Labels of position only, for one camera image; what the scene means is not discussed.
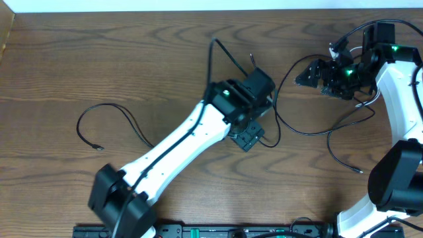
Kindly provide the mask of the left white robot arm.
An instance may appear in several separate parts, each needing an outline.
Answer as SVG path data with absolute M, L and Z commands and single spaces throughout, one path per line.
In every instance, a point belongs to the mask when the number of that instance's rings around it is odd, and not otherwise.
M 88 207 L 111 237 L 154 237 L 153 205 L 197 156 L 224 138 L 248 152 L 264 135 L 256 119 L 271 107 L 275 83 L 256 68 L 244 81 L 210 83 L 206 97 L 185 121 L 139 159 L 95 175 Z

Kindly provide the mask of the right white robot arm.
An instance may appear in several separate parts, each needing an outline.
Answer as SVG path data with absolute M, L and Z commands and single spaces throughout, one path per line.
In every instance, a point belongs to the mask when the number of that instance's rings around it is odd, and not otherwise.
M 392 148 L 369 174 L 367 194 L 322 233 L 325 237 L 371 237 L 392 221 L 422 215 L 422 58 L 417 48 L 395 42 L 395 19 L 361 26 L 360 62 L 347 48 L 348 37 L 331 44 L 332 60 L 317 59 L 299 74 L 301 86 L 351 100 L 364 87 L 382 95 Z

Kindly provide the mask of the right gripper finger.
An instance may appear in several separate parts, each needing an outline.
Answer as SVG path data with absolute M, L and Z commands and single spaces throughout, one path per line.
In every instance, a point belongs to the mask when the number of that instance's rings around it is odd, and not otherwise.
M 322 71 L 319 66 L 309 66 L 295 78 L 295 83 L 300 86 L 317 88 L 321 73 Z
M 322 71 L 324 69 L 327 69 L 329 66 L 329 62 L 325 61 L 323 59 L 316 59 L 312 61 L 308 66 L 307 69 L 309 71 Z

